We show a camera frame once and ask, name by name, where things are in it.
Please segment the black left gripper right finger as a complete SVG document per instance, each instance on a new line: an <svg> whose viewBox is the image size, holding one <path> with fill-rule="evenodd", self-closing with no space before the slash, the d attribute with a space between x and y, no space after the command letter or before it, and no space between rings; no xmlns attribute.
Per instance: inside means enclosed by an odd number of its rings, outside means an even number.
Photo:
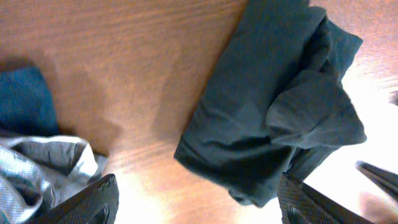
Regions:
<svg viewBox="0 0 398 224"><path fill-rule="evenodd" d="M277 198L283 224L372 224L288 174L281 176Z"/></svg>

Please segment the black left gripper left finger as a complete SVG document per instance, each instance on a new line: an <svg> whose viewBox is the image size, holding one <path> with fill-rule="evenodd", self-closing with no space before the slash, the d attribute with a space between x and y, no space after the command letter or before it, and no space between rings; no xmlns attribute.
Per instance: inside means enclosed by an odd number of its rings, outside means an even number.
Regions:
<svg viewBox="0 0 398 224"><path fill-rule="evenodd" d="M27 224L113 224L119 207L114 174L108 174Z"/></svg>

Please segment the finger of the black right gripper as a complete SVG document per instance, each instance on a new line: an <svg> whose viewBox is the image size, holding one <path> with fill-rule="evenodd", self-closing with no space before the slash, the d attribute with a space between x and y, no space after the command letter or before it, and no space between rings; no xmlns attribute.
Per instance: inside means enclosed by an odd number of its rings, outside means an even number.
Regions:
<svg viewBox="0 0 398 224"><path fill-rule="evenodd" d="M397 174L363 161L358 161L356 168L397 202Z"/></svg>

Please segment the dark green Nike t-shirt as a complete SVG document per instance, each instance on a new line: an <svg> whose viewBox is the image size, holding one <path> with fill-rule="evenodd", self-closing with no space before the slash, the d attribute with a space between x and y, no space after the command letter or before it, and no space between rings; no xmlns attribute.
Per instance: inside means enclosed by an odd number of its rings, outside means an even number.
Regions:
<svg viewBox="0 0 398 224"><path fill-rule="evenodd" d="M283 173L303 180L365 142L341 83L362 42L308 1L249 1L174 158L241 205L263 207Z"/></svg>

